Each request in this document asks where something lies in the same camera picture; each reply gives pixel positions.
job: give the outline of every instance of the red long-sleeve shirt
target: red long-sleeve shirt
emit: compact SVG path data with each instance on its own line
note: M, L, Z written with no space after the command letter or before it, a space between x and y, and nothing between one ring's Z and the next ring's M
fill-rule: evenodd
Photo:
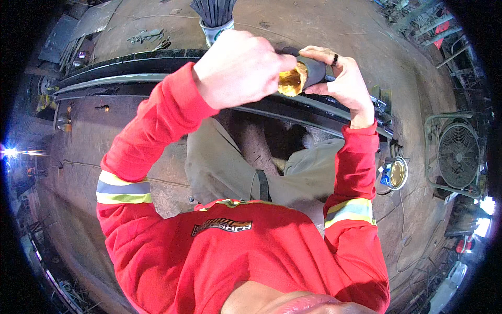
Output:
M163 219L146 179L164 147L217 113L198 93L193 63L167 76L103 157L97 216L124 294L140 313L219 313L238 281L306 290L380 313L387 269L371 218L376 124L342 132L325 237L301 212L224 200Z

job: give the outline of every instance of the khaki pants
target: khaki pants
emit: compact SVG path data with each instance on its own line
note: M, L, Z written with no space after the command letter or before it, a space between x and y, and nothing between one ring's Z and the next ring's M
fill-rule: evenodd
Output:
M267 175L272 202L306 214L324 234L322 208L333 193L334 157L342 139L331 139L295 152L283 176ZM202 204L219 198L260 199L256 169L242 157L223 126L213 118L188 135L185 172L193 197Z

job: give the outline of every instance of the fan grille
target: fan grille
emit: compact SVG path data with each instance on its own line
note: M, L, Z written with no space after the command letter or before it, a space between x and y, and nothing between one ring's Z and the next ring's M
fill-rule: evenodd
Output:
M479 169L479 146L474 131L462 123L446 127L438 148L439 170L453 188L464 188Z

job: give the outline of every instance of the shirt logo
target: shirt logo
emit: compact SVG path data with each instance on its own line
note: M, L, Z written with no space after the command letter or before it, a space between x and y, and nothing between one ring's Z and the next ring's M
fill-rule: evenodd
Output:
M244 230L251 230L253 222L236 222L235 220L227 218L213 218L209 219L201 225L194 225L192 230L192 236L195 237L197 234L209 228L219 228L228 232L241 232Z

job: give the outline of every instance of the concrete floor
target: concrete floor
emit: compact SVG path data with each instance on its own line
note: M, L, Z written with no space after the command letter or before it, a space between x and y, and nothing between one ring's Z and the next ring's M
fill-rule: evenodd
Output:
M95 62L152 49L153 44L132 45L126 41L126 38L137 34L138 29L164 28L171 36L171 48L204 48L205 40L198 20L179 17L196 16L188 4L182 0L171 0L165 4L158 0L123 0L117 8L119 14L113 15L108 31L102 32L96 42ZM131 17L169 15L173 9L182 10L175 17ZM439 224L432 241L436 244L428 248L425 256L431 254L434 257L437 254L444 244L441 220L449 213L442 201L433 198L433 190L427 186L423 175L425 117L455 110L447 69L436 70L433 66L441 56L432 49L419 51L399 38L386 26L379 7L367 0L239 0L234 9L234 19L241 23L235 25L235 29L264 36L276 46L302 48L312 44L330 47L343 56L353 57L368 87L379 84L381 88L392 89L396 117L393 128L396 138L404 146L404 156L411 158L409 179L401 190L404 227L398 192L377 196L373 209L375 219L382 219L378 223L379 237L391 278L392 297L410 297L400 293L401 284L409 280L414 267L401 271L422 256ZM269 22L270 27L259 29L262 22ZM99 165L115 135L136 114L140 101L132 97L94 97L75 101L73 131L60 132L54 137L51 155L59 161L67 159ZM110 112L93 108L102 103L110 106ZM267 153L266 143L261 147L262 151L248 155L263 153L263 158L266 158L270 153ZM186 145L182 139L165 149L149 173L150 177L178 183L152 184L152 198L157 211L164 217L189 211L194 206L188 200L190 189L185 186L185 155ZM264 168L267 174L277 174L275 167ZM51 171L49 177L42 179L38 185L41 203L45 204L38 209L38 214L42 217L51 212L58 221L50 230L63 258L78 276L86 276L95 298L103 302L100 304L103 309L110 313L134 312L115 281L103 244L104 236L95 219L95 187L99 169L65 164L59 177L57 169ZM378 192L385 191L380 184L375 185ZM404 238L407 237L403 241L406 247L402 245L402 233Z

